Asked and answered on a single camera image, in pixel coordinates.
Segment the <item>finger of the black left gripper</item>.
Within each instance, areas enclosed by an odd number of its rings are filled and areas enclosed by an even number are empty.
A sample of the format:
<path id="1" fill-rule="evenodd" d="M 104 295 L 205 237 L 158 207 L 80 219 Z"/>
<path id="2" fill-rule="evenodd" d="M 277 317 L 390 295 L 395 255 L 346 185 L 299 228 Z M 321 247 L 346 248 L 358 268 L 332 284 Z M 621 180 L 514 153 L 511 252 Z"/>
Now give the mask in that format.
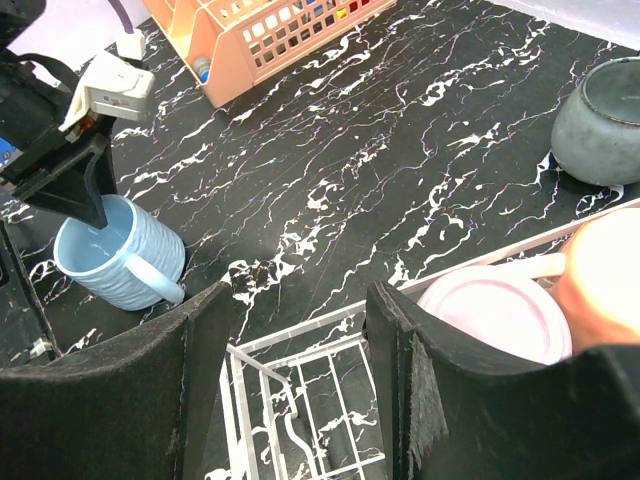
<path id="1" fill-rule="evenodd" d="M 117 193 L 110 139 L 100 133 L 52 151 L 34 162 L 9 164 L 9 194 L 23 203 L 107 226 L 102 197 Z"/>

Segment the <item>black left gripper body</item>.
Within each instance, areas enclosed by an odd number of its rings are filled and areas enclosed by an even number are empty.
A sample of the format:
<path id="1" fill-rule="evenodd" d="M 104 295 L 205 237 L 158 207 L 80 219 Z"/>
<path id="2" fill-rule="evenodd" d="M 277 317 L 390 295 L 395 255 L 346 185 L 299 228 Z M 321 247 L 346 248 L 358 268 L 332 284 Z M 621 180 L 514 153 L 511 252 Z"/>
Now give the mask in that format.
<path id="1" fill-rule="evenodd" d="M 105 119 L 84 114 L 65 128 L 78 75 L 61 61 L 35 53 L 1 54 L 1 139 L 14 148 L 1 168 L 18 184 L 105 135 Z"/>

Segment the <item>purple ceramic mug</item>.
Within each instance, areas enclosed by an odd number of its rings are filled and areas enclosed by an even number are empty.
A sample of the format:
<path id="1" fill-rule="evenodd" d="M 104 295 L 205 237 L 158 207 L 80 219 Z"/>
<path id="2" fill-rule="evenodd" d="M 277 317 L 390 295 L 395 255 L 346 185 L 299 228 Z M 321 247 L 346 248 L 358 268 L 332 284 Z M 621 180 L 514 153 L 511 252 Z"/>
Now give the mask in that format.
<path id="1" fill-rule="evenodd" d="M 551 365 L 573 353 L 567 320 L 534 280 L 497 266 L 469 266 L 437 279 L 418 305 L 498 350 Z"/>

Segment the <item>light pink mug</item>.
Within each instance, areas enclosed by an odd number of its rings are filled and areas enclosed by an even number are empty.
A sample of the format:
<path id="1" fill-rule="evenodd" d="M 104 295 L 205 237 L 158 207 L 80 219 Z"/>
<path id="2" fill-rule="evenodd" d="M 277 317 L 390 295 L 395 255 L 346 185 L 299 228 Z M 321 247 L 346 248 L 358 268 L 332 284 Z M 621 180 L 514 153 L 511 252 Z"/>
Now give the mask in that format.
<path id="1" fill-rule="evenodd" d="M 639 210 L 625 208 L 581 226 L 556 253 L 503 266 L 553 278 L 550 293 L 569 326 L 573 351 L 639 342 Z"/>

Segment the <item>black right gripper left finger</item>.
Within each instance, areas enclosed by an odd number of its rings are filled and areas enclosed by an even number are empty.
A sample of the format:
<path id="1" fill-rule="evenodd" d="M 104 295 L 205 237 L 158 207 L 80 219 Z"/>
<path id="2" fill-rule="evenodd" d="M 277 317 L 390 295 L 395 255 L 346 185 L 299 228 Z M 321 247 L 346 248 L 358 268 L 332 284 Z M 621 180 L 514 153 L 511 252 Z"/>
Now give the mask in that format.
<path id="1" fill-rule="evenodd" d="M 233 322 L 218 282 L 44 366 L 1 373 L 5 479 L 196 479 Z"/>

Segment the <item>dark grey round mug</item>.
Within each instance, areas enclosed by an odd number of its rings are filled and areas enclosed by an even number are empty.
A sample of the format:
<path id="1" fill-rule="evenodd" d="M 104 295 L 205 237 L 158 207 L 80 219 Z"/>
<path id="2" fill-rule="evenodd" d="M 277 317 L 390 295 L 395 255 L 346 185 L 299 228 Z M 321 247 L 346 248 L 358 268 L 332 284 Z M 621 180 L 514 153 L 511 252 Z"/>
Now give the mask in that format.
<path id="1" fill-rule="evenodd" d="M 639 58 L 592 69 L 561 107 L 550 151 L 571 177 L 591 185 L 639 181 Z"/>

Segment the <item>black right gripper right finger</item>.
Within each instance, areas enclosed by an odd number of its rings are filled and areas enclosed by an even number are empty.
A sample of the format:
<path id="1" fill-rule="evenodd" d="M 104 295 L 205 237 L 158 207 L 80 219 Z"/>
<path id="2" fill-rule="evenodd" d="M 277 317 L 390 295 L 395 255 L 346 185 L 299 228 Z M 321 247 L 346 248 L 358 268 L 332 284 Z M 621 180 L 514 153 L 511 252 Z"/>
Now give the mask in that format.
<path id="1" fill-rule="evenodd" d="M 497 350 L 384 282 L 366 298 L 391 479 L 635 479 L 639 349 L 545 366 Z"/>

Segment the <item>light blue ceramic mug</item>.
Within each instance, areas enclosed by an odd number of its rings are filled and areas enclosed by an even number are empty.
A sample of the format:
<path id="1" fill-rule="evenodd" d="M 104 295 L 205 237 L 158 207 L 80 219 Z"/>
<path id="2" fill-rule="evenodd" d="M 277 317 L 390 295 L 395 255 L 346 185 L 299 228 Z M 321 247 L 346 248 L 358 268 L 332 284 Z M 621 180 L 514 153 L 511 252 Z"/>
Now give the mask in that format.
<path id="1" fill-rule="evenodd" d="M 107 225 L 67 218 L 55 238 L 58 269 L 111 305 L 137 311 L 185 298 L 178 284 L 186 264 L 180 236 L 131 200 L 104 195 Z"/>

